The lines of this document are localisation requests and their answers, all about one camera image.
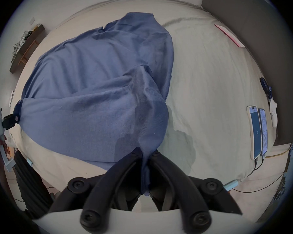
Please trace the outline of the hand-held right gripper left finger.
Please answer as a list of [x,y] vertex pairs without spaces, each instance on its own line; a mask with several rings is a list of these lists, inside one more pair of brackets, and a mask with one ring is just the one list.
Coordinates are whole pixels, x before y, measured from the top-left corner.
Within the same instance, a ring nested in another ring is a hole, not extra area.
[[89,233],[107,230],[110,209],[132,211],[141,194],[142,151],[121,158],[105,174],[71,179],[49,213],[82,209],[81,226]]

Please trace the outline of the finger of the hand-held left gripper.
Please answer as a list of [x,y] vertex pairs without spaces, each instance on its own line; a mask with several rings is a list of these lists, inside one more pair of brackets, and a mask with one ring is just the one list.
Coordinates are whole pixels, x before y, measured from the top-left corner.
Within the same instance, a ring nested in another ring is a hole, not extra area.
[[23,99],[20,99],[16,103],[14,110],[13,110],[13,117],[14,117],[16,123],[20,122],[22,104],[23,104]]

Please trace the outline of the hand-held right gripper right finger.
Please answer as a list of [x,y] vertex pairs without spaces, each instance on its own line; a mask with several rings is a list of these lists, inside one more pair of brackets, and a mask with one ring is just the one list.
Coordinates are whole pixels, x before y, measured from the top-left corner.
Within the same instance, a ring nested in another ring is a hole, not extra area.
[[161,176],[172,193],[171,202],[163,203],[160,211],[178,207],[185,233],[201,234],[208,230],[212,224],[210,210],[242,216],[238,204],[218,179],[188,176],[157,150],[149,157],[148,166],[159,174],[155,180]]

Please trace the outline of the person's left hand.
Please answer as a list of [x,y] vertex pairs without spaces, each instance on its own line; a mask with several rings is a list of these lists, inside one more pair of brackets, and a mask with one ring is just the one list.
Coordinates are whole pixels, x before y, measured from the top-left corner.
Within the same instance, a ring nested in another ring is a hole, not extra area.
[[2,135],[0,137],[0,162],[4,162],[5,159],[7,159],[7,153],[8,153],[8,150],[7,150],[7,144],[6,144],[6,136],[5,135]]

